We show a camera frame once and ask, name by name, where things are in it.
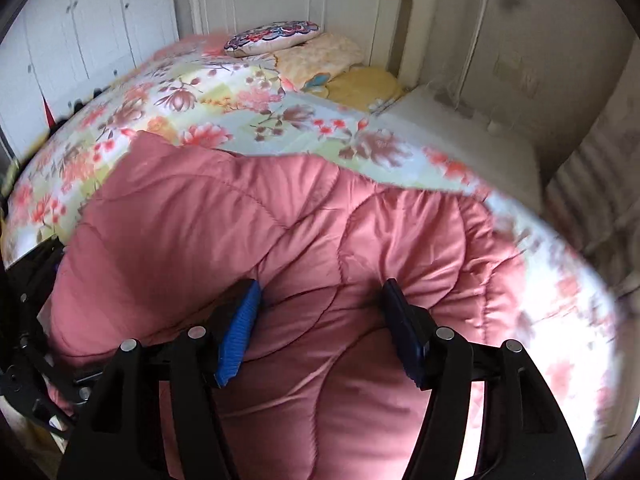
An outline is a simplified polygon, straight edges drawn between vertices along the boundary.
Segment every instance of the floral bed sheet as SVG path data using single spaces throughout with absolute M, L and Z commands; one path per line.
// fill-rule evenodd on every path
M 49 139 L 11 195 L 1 241 L 5 265 L 53 234 L 63 242 L 70 237 L 82 205 L 138 130 L 245 155 L 315 153 L 380 182 L 473 195 L 522 250 L 527 289 L 514 336 L 550 385 L 588 463 L 621 368 L 614 344 L 620 317 L 596 273 L 555 231 L 463 164 L 403 140 L 392 124 L 294 92 L 269 56 L 219 52 L 204 39 L 177 43 Z M 469 421 L 470 447 L 478 445 L 480 424 Z M 475 455 L 464 457 L 461 472 L 468 473 Z

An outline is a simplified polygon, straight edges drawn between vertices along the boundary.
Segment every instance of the silver bolt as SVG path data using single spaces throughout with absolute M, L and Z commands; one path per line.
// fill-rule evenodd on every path
M 522 352 L 522 344 L 520 341 L 516 341 L 515 339 L 509 339 L 507 341 L 507 350 L 517 354 L 518 352 Z
M 123 352 L 131 352 L 136 346 L 138 346 L 138 342 L 135 339 L 125 339 L 120 343 L 120 350 Z
M 187 334 L 191 339 L 200 339 L 207 333 L 207 329 L 203 326 L 192 326 Z
M 453 339 L 453 336 L 455 336 L 456 333 L 453 332 L 452 329 L 450 329 L 448 326 L 441 326 L 439 329 L 436 330 L 436 336 L 438 336 L 440 339 L 444 339 L 444 341 L 450 341 Z
M 78 393 L 80 394 L 80 398 L 82 400 L 88 400 L 89 396 L 91 395 L 91 388 L 89 388 L 88 386 L 83 386 L 82 388 L 80 388 Z

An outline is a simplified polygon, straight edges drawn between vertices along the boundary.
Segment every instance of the white pillow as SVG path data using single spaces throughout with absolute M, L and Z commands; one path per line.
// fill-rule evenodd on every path
M 289 48 L 320 34 L 313 22 L 274 22 L 236 34 L 225 44 L 231 57 L 256 56 Z

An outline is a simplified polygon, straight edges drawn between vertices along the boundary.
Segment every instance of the headboard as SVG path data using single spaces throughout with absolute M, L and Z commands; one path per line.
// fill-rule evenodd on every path
M 402 48 L 399 79 L 416 85 L 428 42 L 436 0 L 413 0 L 414 9 L 402 36 L 398 26 L 403 0 L 191 0 L 197 34 L 224 30 L 233 35 L 282 20 L 310 20 L 322 30 L 351 38 L 365 53 L 365 63 L 388 68 Z

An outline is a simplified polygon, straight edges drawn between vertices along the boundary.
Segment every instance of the wardrobe door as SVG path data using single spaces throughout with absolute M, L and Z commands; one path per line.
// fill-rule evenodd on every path
M 133 59 L 137 66 L 178 40 L 174 0 L 122 0 Z
M 21 160 L 49 131 L 29 56 L 23 14 L 18 15 L 0 43 L 0 127 Z
M 78 43 L 96 88 L 134 67 L 120 0 L 72 0 Z
M 75 89 L 88 81 L 71 10 L 71 0 L 28 0 L 20 13 L 37 81 L 56 119 L 72 112 Z

